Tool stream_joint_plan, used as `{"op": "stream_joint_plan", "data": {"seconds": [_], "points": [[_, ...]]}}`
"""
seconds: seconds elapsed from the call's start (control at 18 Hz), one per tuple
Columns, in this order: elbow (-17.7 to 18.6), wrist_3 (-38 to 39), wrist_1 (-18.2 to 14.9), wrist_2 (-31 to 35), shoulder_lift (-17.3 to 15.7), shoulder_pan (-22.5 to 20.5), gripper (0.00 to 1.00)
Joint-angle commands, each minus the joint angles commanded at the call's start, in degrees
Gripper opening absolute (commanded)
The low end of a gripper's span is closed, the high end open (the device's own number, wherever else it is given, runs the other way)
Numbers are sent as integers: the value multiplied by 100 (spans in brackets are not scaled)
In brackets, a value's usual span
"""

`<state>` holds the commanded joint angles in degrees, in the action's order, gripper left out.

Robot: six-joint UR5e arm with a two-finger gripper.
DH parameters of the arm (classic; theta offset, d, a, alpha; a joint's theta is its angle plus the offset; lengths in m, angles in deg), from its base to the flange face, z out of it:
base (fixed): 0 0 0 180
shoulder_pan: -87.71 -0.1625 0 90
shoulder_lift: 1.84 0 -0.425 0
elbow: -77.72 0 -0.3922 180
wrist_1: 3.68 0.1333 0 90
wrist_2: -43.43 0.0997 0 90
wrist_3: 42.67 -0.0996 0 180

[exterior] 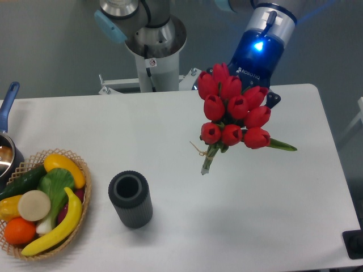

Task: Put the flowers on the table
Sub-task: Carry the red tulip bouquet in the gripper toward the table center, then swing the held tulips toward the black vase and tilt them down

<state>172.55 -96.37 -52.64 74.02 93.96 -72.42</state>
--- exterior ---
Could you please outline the blue Robotiq gripper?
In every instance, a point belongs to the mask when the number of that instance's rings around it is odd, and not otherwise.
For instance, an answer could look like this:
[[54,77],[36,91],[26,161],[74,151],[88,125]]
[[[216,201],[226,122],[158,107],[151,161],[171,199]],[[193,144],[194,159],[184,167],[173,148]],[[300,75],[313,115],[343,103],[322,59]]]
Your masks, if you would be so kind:
[[[242,86],[270,87],[271,76],[284,52],[283,43],[255,30],[246,31],[231,61],[227,65],[230,75],[238,76]],[[281,96],[272,90],[267,93],[265,106],[274,108]]]

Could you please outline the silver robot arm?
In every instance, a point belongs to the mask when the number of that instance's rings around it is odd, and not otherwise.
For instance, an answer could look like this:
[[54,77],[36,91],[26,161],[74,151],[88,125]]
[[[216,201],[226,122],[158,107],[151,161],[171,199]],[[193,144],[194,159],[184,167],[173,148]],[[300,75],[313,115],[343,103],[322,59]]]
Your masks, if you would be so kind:
[[[134,55],[141,92],[195,88],[197,74],[179,76],[187,34],[169,1],[100,1],[94,18],[115,43]],[[250,1],[252,17],[229,62],[231,75],[248,87],[269,87],[271,76],[301,16],[305,1]]]

